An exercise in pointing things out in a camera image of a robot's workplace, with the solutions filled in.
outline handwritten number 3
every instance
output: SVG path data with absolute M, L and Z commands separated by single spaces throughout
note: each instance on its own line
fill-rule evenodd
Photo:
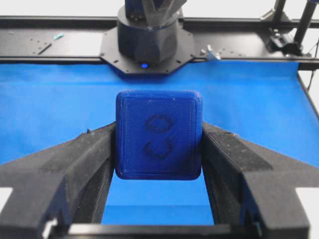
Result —
M 153 115 L 150 118 L 148 118 L 145 122 L 145 127 L 152 131 L 159 134 L 164 134 L 171 130 L 171 128 L 174 126 L 174 121 L 171 119 L 171 117 L 166 115 Z M 163 140 L 163 149 L 156 149 L 154 144 L 149 141 L 144 146 L 144 150 L 148 155 L 164 159 L 166 158 L 170 153 L 173 151 L 173 144 L 171 140 L 168 137 L 165 137 Z

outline blue 3d-printed block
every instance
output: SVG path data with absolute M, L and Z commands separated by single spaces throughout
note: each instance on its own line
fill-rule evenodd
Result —
M 202 98 L 190 91 L 124 91 L 116 100 L 116 173 L 193 180 L 201 172 Z

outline blue tablecloth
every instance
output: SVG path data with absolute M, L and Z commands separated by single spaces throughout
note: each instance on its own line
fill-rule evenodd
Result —
M 127 89 L 196 90 L 204 120 L 319 166 L 319 121 L 296 63 L 188 64 L 167 77 L 121 77 L 108 65 L 0 65 L 0 164 L 115 120 Z M 203 176 L 190 182 L 125 181 L 115 175 L 104 224 L 211 225 Z

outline white wall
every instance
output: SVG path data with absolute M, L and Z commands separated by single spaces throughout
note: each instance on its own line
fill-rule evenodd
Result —
M 188 17 L 260 17 L 275 0 L 188 0 Z M 287 0 L 285 11 L 300 18 L 306 0 Z M 116 16 L 124 0 L 2 0 L 0 15 Z M 319 18 L 319 9 L 315 13 Z

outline octagonal mounting plate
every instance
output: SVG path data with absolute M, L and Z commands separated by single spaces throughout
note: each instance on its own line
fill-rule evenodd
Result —
M 119 51 L 117 27 L 103 35 L 101 58 L 125 74 L 164 74 L 168 75 L 195 57 L 194 38 L 181 28 L 177 31 L 177 51 L 174 56 L 159 65 L 143 68 L 140 63 L 123 55 Z

